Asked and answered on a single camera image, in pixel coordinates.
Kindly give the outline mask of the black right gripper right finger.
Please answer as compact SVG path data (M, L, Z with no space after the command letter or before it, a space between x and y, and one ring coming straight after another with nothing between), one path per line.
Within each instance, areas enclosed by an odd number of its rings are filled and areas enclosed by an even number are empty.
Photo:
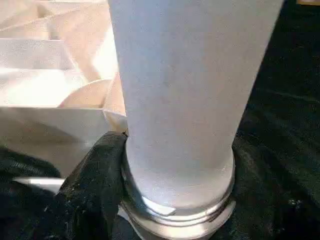
M236 143L234 212L224 240L318 240L320 209L264 151Z

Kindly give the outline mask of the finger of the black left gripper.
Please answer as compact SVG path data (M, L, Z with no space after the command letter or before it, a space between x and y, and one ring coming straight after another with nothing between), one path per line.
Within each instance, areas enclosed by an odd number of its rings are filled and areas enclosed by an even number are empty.
M34 186L1 186L0 224L34 225L54 196L52 191Z
M0 179L9 180L20 177L60 178L61 173L50 162L1 146Z

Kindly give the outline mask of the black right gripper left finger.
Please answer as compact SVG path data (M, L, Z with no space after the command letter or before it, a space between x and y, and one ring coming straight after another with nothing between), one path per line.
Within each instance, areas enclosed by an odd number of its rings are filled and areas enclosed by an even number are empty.
M109 131L65 179L37 226L39 240L110 240L123 197L127 135Z

